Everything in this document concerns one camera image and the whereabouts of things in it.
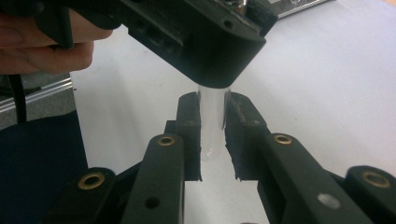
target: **mounting hole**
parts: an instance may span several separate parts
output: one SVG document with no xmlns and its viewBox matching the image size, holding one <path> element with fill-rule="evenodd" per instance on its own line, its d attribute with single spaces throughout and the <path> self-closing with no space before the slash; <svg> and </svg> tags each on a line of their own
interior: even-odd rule
<svg viewBox="0 0 396 224">
<path fill-rule="evenodd" d="M 100 172 L 93 172 L 87 175 L 84 175 L 78 181 L 78 187 L 80 189 L 96 189 L 101 186 L 103 182 L 105 182 L 105 176 Z"/>
<path fill-rule="evenodd" d="M 233 29 L 233 23 L 230 21 L 224 21 L 224 25 L 225 27 L 227 27 L 228 29 Z"/>
<path fill-rule="evenodd" d="M 278 134 L 274 136 L 274 140 L 282 145 L 290 145 L 291 138 L 287 137 L 286 135 Z"/>
<path fill-rule="evenodd" d="M 176 139 L 171 136 L 165 136 L 160 139 L 158 139 L 158 145 L 167 147 L 167 146 L 172 146 L 176 142 Z"/>
<path fill-rule="evenodd" d="M 145 32 L 146 31 L 146 24 L 143 22 L 143 21 L 141 21 L 141 20 L 137 20 L 135 23 L 134 23 L 134 26 L 136 27 L 136 29 L 139 31 L 139 32 Z"/>
<path fill-rule="evenodd" d="M 331 209 L 338 209 L 341 207 L 340 201 L 332 196 L 331 194 L 327 193 L 320 193 L 318 194 L 318 200 L 328 208 Z"/>
<path fill-rule="evenodd" d="M 378 188 L 387 189 L 390 187 L 389 180 L 376 172 L 366 171 L 363 172 L 361 176 L 364 181 Z"/>
<path fill-rule="evenodd" d="M 160 205 L 160 199 L 158 199 L 157 197 L 150 197 L 146 199 L 146 207 L 148 209 L 154 209 L 156 207 L 158 207 Z"/>
</svg>

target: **white background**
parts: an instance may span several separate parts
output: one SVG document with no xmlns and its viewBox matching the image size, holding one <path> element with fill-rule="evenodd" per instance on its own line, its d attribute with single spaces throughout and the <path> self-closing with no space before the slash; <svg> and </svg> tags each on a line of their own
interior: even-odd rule
<svg viewBox="0 0 396 224">
<path fill-rule="evenodd" d="M 355 165 L 396 175 L 396 7 L 338 0 L 279 21 L 232 85 L 272 132 L 304 144 L 327 170 Z M 197 85 L 127 35 L 96 43 L 89 69 L 72 75 L 90 166 L 119 173 L 142 160 L 149 139 L 176 118 Z M 185 223 L 267 223 L 256 183 L 233 178 L 229 155 L 186 183 Z"/>
</svg>

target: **screw hole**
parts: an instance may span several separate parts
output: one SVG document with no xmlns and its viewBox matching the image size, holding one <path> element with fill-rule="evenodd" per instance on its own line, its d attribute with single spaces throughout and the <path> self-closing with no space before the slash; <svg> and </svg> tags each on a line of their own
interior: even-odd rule
<svg viewBox="0 0 396 224">
<path fill-rule="evenodd" d="M 172 146 L 176 142 L 176 139 L 171 136 L 165 136 L 160 139 L 158 139 L 158 145 L 167 147 L 167 146 Z"/>
<path fill-rule="evenodd" d="M 146 24 L 143 22 L 143 21 L 141 21 L 141 20 L 138 20 L 138 21 L 136 21 L 135 23 L 134 23 L 134 25 L 135 25 L 135 27 L 136 27 L 136 29 L 138 30 L 138 31 L 140 31 L 140 32 L 145 32 L 145 29 L 146 29 Z"/>
<path fill-rule="evenodd" d="M 225 21 L 224 22 L 225 27 L 227 27 L 228 29 L 233 29 L 233 23 L 230 21 Z"/>
<path fill-rule="evenodd" d="M 369 183 L 373 186 L 376 186 L 378 188 L 383 188 L 383 189 L 387 189 L 390 187 L 389 180 L 378 173 L 367 171 L 361 175 L 363 176 L 363 179 L 367 183 Z"/>
<path fill-rule="evenodd" d="M 105 179 L 105 176 L 100 172 L 86 174 L 78 181 L 78 187 L 80 189 L 96 189 L 105 182 Z"/>
<path fill-rule="evenodd" d="M 289 137 L 287 137 L 285 135 L 281 135 L 281 134 L 276 135 L 274 137 L 274 140 L 276 142 L 278 142 L 279 144 L 283 144 L 283 145 L 290 145 L 291 144 L 291 138 L 289 138 Z"/>
<path fill-rule="evenodd" d="M 154 209 L 156 207 L 158 207 L 160 205 L 160 199 L 158 199 L 157 197 L 151 197 L 146 199 L 146 207 L 148 209 Z"/>
</svg>

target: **black plastic part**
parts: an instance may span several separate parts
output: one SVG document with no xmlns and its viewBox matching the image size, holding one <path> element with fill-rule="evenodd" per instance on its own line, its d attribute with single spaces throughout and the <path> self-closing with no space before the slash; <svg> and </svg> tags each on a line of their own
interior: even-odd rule
<svg viewBox="0 0 396 224">
<path fill-rule="evenodd" d="M 225 137 L 235 169 L 235 178 L 257 180 L 257 148 L 267 124 L 253 103 L 244 95 L 232 92 L 228 104 Z"/>
<path fill-rule="evenodd" d="M 124 24 L 136 40 L 191 80 L 211 88 L 226 88 L 236 80 L 260 51 L 264 36 L 277 20 L 265 0 L 247 1 L 245 15 L 222 1 L 42 2 L 47 12 L 39 14 L 38 27 L 63 48 L 69 49 L 72 44 L 64 13 L 59 8 L 71 7 L 105 29 Z"/>
<path fill-rule="evenodd" d="M 282 223 L 373 223 L 294 137 L 269 134 L 260 153 L 286 200 Z"/>
<path fill-rule="evenodd" d="M 190 92 L 178 99 L 175 133 L 183 138 L 185 180 L 201 178 L 201 117 L 197 92 Z"/>
<path fill-rule="evenodd" d="M 396 179 L 370 166 L 352 167 L 345 191 L 374 223 L 396 223 Z"/>
<path fill-rule="evenodd" d="M 87 21 L 90 21 L 97 27 L 100 27 L 105 30 L 114 30 L 121 26 L 119 21 L 114 21 L 113 19 L 109 18 L 106 15 L 95 13 L 86 9 L 75 9 L 78 14 L 83 16 Z"/>
<path fill-rule="evenodd" d="M 44 10 L 35 17 L 38 29 L 64 49 L 74 47 L 69 8 L 46 3 Z"/>
<path fill-rule="evenodd" d="M 33 17 L 41 13 L 44 4 L 35 0 L 2 0 L 0 11 L 20 17 Z"/>
<path fill-rule="evenodd" d="M 22 84 L 21 75 L 8 75 L 9 87 L 11 88 L 12 97 L 15 102 L 15 110 L 17 112 L 17 122 L 24 123 L 26 116 L 26 100 Z"/>
<path fill-rule="evenodd" d="M 93 189 L 82 189 L 79 186 L 83 176 L 97 173 L 104 177 L 104 182 L 101 185 Z M 99 179 L 94 175 L 87 178 L 85 183 L 92 186 L 95 181 L 99 181 Z M 104 210 L 115 182 L 116 176 L 108 169 L 91 168 L 87 170 L 68 184 L 42 223 L 95 223 Z"/>
<path fill-rule="evenodd" d="M 150 140 L 121 224 L 183 222 L 183 147 L 175 134 Z"/>
<path fill-rule="evenodd" d="M 114 15 L 132 37 L 193 81 L 211 88 L 225 88 L 236 80 L 276 22 L 268 8 L 254 8 L 259 11 L 250 13 L 255 20 L 262 18 L 258 24 L 237 15 L 221 1 L 120 3 Z"/>
</svg>

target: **white table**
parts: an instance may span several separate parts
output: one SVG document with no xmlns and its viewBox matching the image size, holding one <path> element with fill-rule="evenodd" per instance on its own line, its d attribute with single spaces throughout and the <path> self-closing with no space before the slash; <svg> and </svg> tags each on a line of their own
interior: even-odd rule
<svg viewBox="0 0 396 224">
<path fill-rule="evenodd" d="M 338 0 L 279 21 L 232 86 L 272 132 L 298 138 L 327 170 L 367 164 L 396 175 L 396 7 Z M 90 166 L 119 173 L 176 118 L 197 85 L 120 28 L 72 75 Z M 230 157 L 203 163 L 186 183 L 185 223 L 267 223 L 255 182 L 233 179 Z"/>
</svg>

